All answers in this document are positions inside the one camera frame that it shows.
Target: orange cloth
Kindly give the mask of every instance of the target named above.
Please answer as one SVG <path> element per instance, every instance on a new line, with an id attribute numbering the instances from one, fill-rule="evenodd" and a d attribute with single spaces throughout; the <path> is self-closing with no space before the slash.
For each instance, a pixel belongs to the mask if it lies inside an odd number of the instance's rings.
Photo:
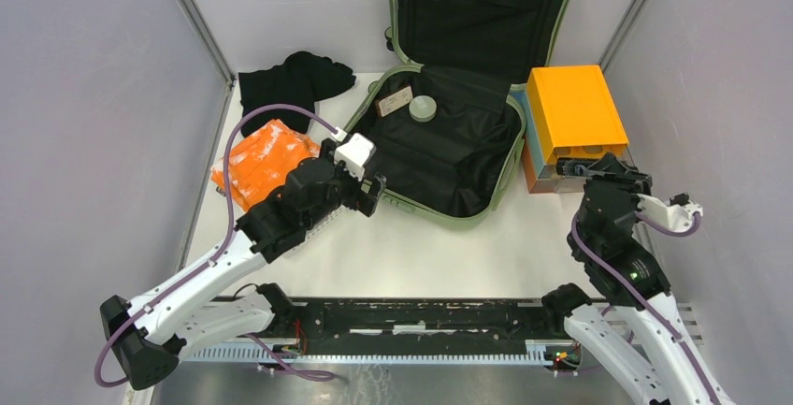
<path id="1" fill-rule="evenodd" d="M 264 201 L 301 160 L 317 157 L 320 147 L 310 138 L 271 120 L 231 149 L 228 173 L 231 197 L 244 211 Z M 223 187 L 223 159 L 212 166 L 212 181 Z"/>

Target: round container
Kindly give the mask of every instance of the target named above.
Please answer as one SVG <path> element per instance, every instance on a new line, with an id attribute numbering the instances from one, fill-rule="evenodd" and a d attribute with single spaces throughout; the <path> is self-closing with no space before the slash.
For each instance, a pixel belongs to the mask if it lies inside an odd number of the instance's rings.
<path id="1" fill-rule="evenodd" d="M 411 101 L 410 105 L 411 116 L 417 122 L 428 122 L 435 118 L 435 112 L 438 110 L 438 105 L 431 97 L 422 94 L 416 96 Z"/>

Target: gray floor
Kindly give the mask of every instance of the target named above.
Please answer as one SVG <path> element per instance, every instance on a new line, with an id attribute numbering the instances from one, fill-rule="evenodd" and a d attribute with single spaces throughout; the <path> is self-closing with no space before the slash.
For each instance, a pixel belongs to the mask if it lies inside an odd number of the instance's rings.
<path id="1" fill-rule="evenodd" d="M 555 379 L 521 366 L 302 365 L 344 377 L 312 383 L 271 378 L 251 365 L 183 363 L 157 388 L 154 404 L 610 404 L 630 399 L 605 369 Z"/>

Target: wall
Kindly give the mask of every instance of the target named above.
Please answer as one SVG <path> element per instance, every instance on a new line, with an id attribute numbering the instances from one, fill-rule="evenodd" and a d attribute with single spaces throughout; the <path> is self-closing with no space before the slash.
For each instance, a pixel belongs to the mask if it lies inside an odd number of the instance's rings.
<path id="1" fill-rule="evenodd" d="M 294 51 L 330 56 L 358 72 L 398 64 L 385 49 L 388 0 L 195 0 L 233 69 L 280 64 Z M 631 0 L 570 0 L 554 65 L 596 64 Z"/>
<path id="2" fill-rule="evenodd" d="M 0 403 L 119 403 L 99 304 L 174 271 L 224 82 L 176 0 L 0 0 L 0 22 Z"/>
<path id="3" fill-rule="evenodd" d="M 790 0 L 648 0 L 607 73 L 655 193 L 705 208 L 696 236 L 658 244 L 738 403 L 793 395 L 791 27 Z"/>

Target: open suitcase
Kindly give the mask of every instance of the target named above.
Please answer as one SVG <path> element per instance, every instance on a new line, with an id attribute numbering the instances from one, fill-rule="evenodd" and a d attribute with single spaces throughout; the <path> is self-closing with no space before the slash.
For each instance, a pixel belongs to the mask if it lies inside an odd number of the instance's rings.
<path id="1" fill-rule="evenodd" d="M 404 65 L 369 86 L 346 130 L 371 139 L 383 200 L 440 224 L 472 227 L 494 210 L 519 164 L 529 72 L 548 63 L 568 0 L 391 0 L 389 49 Z M 411 86 L 435 117 L 375 105 Z"/>

